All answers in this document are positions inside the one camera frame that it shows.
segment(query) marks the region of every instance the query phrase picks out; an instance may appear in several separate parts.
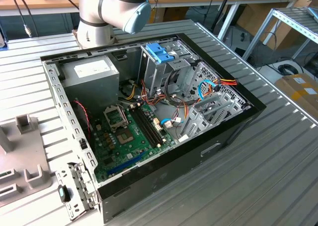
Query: red cable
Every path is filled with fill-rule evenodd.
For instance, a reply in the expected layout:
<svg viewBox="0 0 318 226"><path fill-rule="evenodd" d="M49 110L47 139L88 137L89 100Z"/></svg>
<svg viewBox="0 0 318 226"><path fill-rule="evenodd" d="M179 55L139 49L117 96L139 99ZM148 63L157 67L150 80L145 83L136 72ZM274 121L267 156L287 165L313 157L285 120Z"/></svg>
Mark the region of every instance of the red cable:
<svg viewBox="0 0 318 226"><path fill-rule="evenodd" d="M89 119L88 119L88 114L86 112L86 109L84 108L84 106L80 102L78 102L76 100L74 100L73 102L77 103L83 109L83 111L85 113L86 120L87 120L87 128L88 128L88 138L90 138Z"/></svg>

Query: label sticker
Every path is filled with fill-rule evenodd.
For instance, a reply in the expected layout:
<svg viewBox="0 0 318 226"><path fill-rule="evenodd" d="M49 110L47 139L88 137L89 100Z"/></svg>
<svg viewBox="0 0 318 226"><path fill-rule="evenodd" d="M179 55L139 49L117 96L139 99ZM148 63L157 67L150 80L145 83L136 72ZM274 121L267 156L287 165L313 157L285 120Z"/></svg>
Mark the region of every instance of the label sticker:
<svg viewBox="0 0 318 226"><path fill-rule="evenodd" d="M308 94L317 94L313 88L305 88L305 90Z"/></svg>
<svg viewBox="0 0 318 226"><path fill-rule="evenodd" d="M294 78L297 83L306 83L302 78Z"/></svg>
<svg viewBox="0 0 318 226"><path fill-rule="evenodd" d="M79 78L90 75L99 74L110 70L110 67L103 60L95 61L87 64L82 64L74 67L76 74Z"/></svg>

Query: metal bracket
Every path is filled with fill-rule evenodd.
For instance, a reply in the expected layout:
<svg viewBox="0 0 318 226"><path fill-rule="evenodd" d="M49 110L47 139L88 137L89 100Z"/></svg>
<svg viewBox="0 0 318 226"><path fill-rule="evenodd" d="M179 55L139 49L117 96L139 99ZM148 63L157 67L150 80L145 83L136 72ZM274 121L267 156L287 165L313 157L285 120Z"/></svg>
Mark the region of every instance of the metal bracket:
<svg viewBox="0 0 318 226"><path fill-rule="evenodd" d="M82 163L68 163L67 167L55 173L59 185L67 189L69 201L66 203L71 220L75 220L99 203L93 181Z"/></svg>

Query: white connector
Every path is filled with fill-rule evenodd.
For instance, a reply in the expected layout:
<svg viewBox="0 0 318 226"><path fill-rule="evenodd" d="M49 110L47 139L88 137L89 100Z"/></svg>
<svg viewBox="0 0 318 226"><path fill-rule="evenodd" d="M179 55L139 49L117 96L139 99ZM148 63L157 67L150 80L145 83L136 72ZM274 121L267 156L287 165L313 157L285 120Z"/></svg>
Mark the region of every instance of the white connector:
<svg viewBox="0 0 318 226"><path fill-rule="evenodd" d="M171 121L166 121L166 122L164 123L164 126L165 126L166 128L172 128L172 127L173 127Z"/></svg>
<svg viewBox="0 0 318 226"><path fill-rule="evenodd" d="M181 123L181 118L176 117L176 118L175 118L175 122L177 122L177 123Z"/></svg>

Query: motherboard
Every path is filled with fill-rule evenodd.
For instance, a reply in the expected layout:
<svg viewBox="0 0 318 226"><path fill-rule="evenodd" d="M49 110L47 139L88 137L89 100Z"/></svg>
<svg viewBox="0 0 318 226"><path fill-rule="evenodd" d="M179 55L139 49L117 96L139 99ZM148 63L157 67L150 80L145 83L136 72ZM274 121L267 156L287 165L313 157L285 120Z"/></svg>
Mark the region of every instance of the motherboard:
<svg viewBox="0 0 318 226"><path fill-rule="evenodd" d="M111 106L91 125L90 145L98 161L98 182L175 145L147 104L133 109Z"/></svg>

